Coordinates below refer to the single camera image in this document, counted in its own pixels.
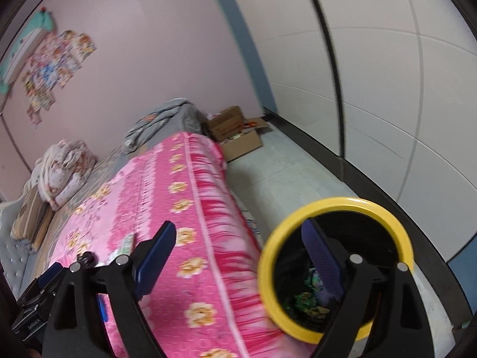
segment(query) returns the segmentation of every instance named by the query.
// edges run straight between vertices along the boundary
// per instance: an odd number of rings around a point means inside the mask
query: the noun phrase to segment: silver screw
[[[399,269],[401,272],[407,272],[409,268],[404,263],[397,263],[397,269]]]
[[[116,257],[116,264],[118,265],[125,265],[129,261],[129,256],[126,254],[121,254],[120,256]]]
[[[352,254],[350,256],[350,261],[353,263],[353,264],[361,264],[362,261],[363,261],[363,258],[359,255],[359,254]]]
[[[81,264],[78,262],[70,265],[70,271],[72,271],[73,273],[78,272],[78,270],[80,269],[81,269]]]

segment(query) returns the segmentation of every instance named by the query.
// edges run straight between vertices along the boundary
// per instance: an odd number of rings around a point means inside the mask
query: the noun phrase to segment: cardboard box
[[[207,121],[207,127],[216,141],[235,136],[245,128],[242,110],[238,106],[231,106]]]
[[[246,124],[251,124],[251,128],[253,129],[236,139],[224,140],[219,143],[227,162],[263,146],[257,129],[267,128],[268,124],[259,117],[246,120]]]

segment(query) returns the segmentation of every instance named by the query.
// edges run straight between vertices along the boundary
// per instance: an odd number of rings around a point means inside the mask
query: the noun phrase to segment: gray blanket
[[[174,116],[179,116],[182,107],[185,107],[187,111],[181,112],[182,119],[179,120],[179,124],[189,126],[188,129],[191,130],[188,132],[200,133],[199,110],[185,98],[175,98],[162,104],[134,125],[126,135],[123,152],[129,154],[144,145]]]

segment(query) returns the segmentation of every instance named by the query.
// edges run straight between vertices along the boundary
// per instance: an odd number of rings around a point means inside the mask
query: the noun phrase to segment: floral blanket
[[[165,220],[177,239],[143,314],[168,357],[308,358],[309,347],[283,334],[261,304],[259,248],[225,182],[218,146],[181,132],[131,160],[80,205],[51,263],[70,265],[86,250],[105,262],[123,238],[147,240]],[[106,297],[106,328],[127,357]]]

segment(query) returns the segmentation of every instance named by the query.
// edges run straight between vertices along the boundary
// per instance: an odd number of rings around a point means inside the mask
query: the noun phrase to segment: brown pillow
[[[34,252],[37,252],[41,244],[43,243],[43,240],[45,239],[46,233],[49,228],[49,224],[53,220],[53,215],[55,215],[55,212],[48,205],[46,207],[45,214],[43,215],[43,218],[41,219],[40,226],[38,227],[38,230],[35,233],[35,238],[33,239],[32,250]]]
[[[11,227],[11,238],[32,240],[48,203],[43,202],[35,185],[25,196],[18,217]]]

